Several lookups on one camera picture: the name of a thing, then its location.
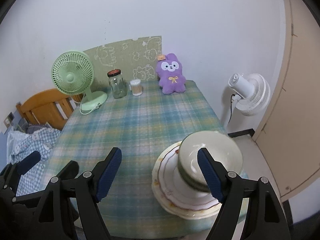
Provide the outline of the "cream ceramic bowl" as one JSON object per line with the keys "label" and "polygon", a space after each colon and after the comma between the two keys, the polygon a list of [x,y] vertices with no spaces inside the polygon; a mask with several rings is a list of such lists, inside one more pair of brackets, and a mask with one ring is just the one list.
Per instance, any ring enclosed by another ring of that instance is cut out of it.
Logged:
{"label": "cream ceramic bowl", "polygon": [[184,168],[180,164],[178,164],[178,171],[182,179],[194,190],[200,191],[200,192],[207,192],[207,193],[210,192],[207,185],[201,184],[195,181],[193,178],[191,178],[191,176],[187,174],[187,172],[184,170]]}
{"label": "cream ceramic bowl", "polygon": [[227,171],[242,172],[243,156],[232,138],[218,131],[199,131],[185,137],[178,150],[178,164],[195,181],[207,185],[197,162],[197,153],[201,148],[206,148]]}

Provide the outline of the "blue checkered bedding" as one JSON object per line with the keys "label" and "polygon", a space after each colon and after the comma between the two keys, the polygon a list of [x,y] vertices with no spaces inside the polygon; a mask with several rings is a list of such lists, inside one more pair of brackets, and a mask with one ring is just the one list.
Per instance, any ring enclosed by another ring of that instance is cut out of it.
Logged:
{"label": "blue checkered bedding", "polygon": [[29,154],[37,151],[40,161],[26,174],[22,175],[17,187],[17,196],[42,190],[41,180],[46,171],[46,165],[61,131],[43,127],[31,134],[10,130],[7,137],[7,162],[17,163]]}

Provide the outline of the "wooden bed headboard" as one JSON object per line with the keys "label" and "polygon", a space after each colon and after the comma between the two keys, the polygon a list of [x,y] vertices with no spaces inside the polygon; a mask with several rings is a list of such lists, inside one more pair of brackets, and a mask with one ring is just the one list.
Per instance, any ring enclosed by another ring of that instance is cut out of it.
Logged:
{"label": "wooden bed headboard", "polygon": [[83,94],[68,96],[54,88],[33,95],[25,103],[17,103],[16,109],[32,125],[48,123],[62,130],[74,111],[71,100],[80,102],[83,97]]}

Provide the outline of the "green plaid tablecloth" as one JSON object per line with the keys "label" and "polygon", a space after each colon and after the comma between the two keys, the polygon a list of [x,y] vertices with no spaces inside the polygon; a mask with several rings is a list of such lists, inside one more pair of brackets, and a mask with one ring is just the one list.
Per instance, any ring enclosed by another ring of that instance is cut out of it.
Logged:
{"label": "green plaid tablecloth", "polygon": [[58,137],[41,180],[50,179],[71,160],[85,172],[114,147],[122,161],[99,210],[111,236],[135,239],[172,238],[209,230],[215,217],[185,220],[167,213],[153,195],[152,169],[168,146],[187,135],[225,130],[194,81],[184,93],[165,95],[157,81],[145,82],[140,96],[108,100],[82,115],[75,110]]}

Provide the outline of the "beige door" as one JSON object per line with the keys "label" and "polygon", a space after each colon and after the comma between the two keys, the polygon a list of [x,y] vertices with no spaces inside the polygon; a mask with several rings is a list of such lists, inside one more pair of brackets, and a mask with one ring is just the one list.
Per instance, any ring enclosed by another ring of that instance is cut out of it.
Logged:
{"label": "beige door", "polygon": [[253,139],[282,202],[319,178],[319,25],[303,0],[284,0],[279,78]]}

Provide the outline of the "white standing fan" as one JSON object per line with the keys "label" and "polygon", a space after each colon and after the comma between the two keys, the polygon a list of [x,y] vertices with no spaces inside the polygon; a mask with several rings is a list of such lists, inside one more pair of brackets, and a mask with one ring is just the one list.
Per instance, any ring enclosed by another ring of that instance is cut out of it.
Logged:
{"label": "white standing fan", "polygon": [[233,94],[229,102],[229,119],[223,122],[224,128],[231,121],[235,109],[244,116],[254,116],[262,112],[269,104],[270,85],[260,74],[253,73],[244,77],[235,73],[229,78],[228,87],[233,91]]}

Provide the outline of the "glass jar dark lid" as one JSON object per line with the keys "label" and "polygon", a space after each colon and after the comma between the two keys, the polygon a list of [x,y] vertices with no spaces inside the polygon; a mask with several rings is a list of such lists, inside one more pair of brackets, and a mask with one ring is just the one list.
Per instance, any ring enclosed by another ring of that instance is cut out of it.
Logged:
{"label": "glass jar dark lid", "polygon": [[126,82],[123,79],[120,69],[114,69],[107,73],[109,85],[115,99],[123,98],[127,95]]}

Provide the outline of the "green desk fan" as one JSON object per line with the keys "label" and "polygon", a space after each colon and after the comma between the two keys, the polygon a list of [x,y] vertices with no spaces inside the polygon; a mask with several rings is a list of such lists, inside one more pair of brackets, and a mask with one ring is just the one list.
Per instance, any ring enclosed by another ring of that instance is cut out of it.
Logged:
{"label": "green desk fan", "polygon": [[80,113],[88,115],[100,108],[107,100],[107,93],[91,91],[94,66],[89,56],[80,51],[67,51],[53,63],[51,77],[55,87],[69,96],[84,94]]}

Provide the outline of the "cotton swab container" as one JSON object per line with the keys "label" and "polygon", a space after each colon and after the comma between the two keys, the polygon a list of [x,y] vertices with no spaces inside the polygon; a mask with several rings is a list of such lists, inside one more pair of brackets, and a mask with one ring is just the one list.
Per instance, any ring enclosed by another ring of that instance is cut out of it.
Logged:
{"label": "cotton swab container", "polygon": [[143,94],[143,87],[140,79],[131,80],[129,87],[133,96],[140,96]]}

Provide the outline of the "purple plush bunny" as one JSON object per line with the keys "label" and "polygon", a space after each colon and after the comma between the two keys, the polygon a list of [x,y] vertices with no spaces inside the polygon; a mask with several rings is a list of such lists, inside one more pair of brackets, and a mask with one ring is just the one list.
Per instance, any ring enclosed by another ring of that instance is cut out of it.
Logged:
{"label": "purple plush bunny", "polygon": [[156,73],[163,94],[185,91],[186,78],[182,74],[182,64],[174,53],[157,55]]}

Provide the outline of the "green cartoon wall mat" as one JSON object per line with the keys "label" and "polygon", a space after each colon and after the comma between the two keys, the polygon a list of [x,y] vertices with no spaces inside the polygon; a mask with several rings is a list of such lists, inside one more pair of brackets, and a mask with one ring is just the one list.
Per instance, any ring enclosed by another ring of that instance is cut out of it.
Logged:
{"label": "green cartoon wall mat", "polygon": [[133,79],[149,81],[157,79],[157,56],[162,54],[162,37],[140,37],[103,44],[84,51],[94,65],[95,78],[92,89],[109,86],[107,73],[121,70],[125,81]]}

